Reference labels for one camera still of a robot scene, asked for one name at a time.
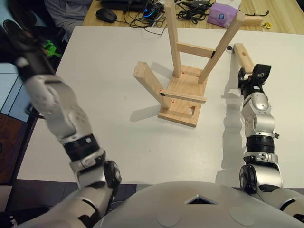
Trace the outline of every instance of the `wooden desk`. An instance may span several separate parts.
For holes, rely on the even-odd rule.
[[[107,23],[96,18],[96,11],[101,8],[99,1],[93,0],[92,5],[85,17],[84,26],[129,26],[122,22]],[[264,14],[267,10],[270,13],[264,17],[264,22],[270,22],[272,28],[270,30],[261,26],[241,26],[240,30],[249,31],[267,31],[267,32],[282,32],[292,34],[304,34],[304,14],[296,0],[242,0],[240,9],[245,13],[260,13]],[[117,14],[117,19],[124,21],[123,12],[121,10],[113,10]],[[127,21],[131,21],[128,14],[125,15]],[[220,26],[207,23],[207,19],[198,22],[197,25],[190,21],[178,20],[177,27],[179,28],[194,28],[194,29],[224,29]]]

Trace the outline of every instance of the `cable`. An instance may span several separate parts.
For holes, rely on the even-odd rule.
[[[265,14],[256,14],[256,13],[253,13],[253,14],[246,14],[246,13],[245,13],[246,16],[262,16],[262,17],[265,17],[265,16],[267,16],[268,14],[269,14],[269,10],[267,10],[267,12],[266,12]]]
[[[185,9],[183,6],[181,6],[181,4],[189,7],[190,10]],[[200,4],[199,1],[195,1],[193,3],[181,1],[176,3],[176,5],[183,9],[178,14],[176,14],[177,18],[180,20],[191,20],[193,24],[197,24],[199,21],[204,20],[208,15],[205,13],[205,11],[212,6],[210,1],[208,4],[204,5]]]
[[[164,29],[162,30],[161,33],[151,32],[147,28],[150,27],[151,25],[156,25],[157,27],[163,26],[163,24],[166,20],[166,17],[163,15],[160,15],[156,20],[151,20],[151,19],[143,17],[143,13],[144,13],[144,10],[147,8],[147,5],[148,5],[148,2],[146,2],[146,5],[140,11],[138,11],[138,13],[133,18],[130,15],[130,3],[129,3],[128,10],[126,12],[123,12],[124,21],[122,21],[122,20],[117,20],[117,21],[128,24],[131,28],[143,28],[145,31],[147,31],[149,33],[161,36],[164,33],[167,25],[164,27]],[[126,13],[128,13],[129,18],[131,18],[132,21],[127,21],[127,19],[125,18]]]

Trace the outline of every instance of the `wooden plank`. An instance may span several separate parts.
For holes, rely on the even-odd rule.
[[[211,58],[215,49],[208,48],[208,47],[201,47],[192,44],[186,44],[182,42],[177,42],[177,50],[180,52],[185,52],[188,54],[196,55],[196,56],[203,56],[207,58]]]
[[[173,61],[173,68],[174,68],[174,76],[179,77],[181,74],[181,57],[180,53],[177,50],[177,24],[176,24],[176,15],[175,15],[175,4],[173,0],[166,0],[165,5],[165,14],[166,14],[166,21],[168,27],[168,34],[169,34],[169,41],[171,47],[171,55]]]
[[[246,51],[245,46],[243,44],[234,44],[233,49],[239,64],[245,69],[246,74],[251,74],[255,65]]]
[[[226,47],[229,45],[230,41],[232,40],[232,38],[238,31],[238,28],[242,25],[244,18],[245,18],[245,14],[243,12],[237,13],[236,17],[233,19],[229,28],[226,30],[222,39],[220,40],[217,47],[215,48],[216,52],[215,52],[214,56],[211,59],[209,59],[205,68],[203,69],[202,73],[200,74],[200,76],[199,76],[200,84],[204,83],[204,81],[207,79],[211,70],[216,65],[219,58],[222,56],[223,52],[225,51]]]
[[[163,89],[163,87],[147,63],[137,63],[134,70],[134,77],[149,91],[149,93],[162,105],[163,108],[170,108],[171,99],[160,94],[159,90]]]
[[[181,99],[181,100],[185,100],[185,101],[194,101],[194,102],[198,102],[198,103],[202,103],[202,104],[207,101],[207,99],[202,96],[176,93],[176,92],[163,90],[163,89],[160,89],[160,94],[162,96],[168,96],[171,98],[177,98],[177,99]]]
[[[262,16],[245,16],[242,25],[261,25],[262,21],[263,21]]]
[[[198,83],[201,69],[181,65],[180,78],[171,77],[168,91],[189,95],[204,96],[207,80]],[[161,108],[159,118],[196,127],[200,115],[201,103],[173,98],[169,109]]]

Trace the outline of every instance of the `tissue box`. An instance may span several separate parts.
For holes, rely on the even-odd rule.
[[[210,8],[208,23],[228,28],[242,0],[217,0]]]

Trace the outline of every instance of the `person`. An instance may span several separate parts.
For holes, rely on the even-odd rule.
[[[57,27],[66,30],[65,40],[69,41],[75,26],[82,26],[92,0],[44,0]]]

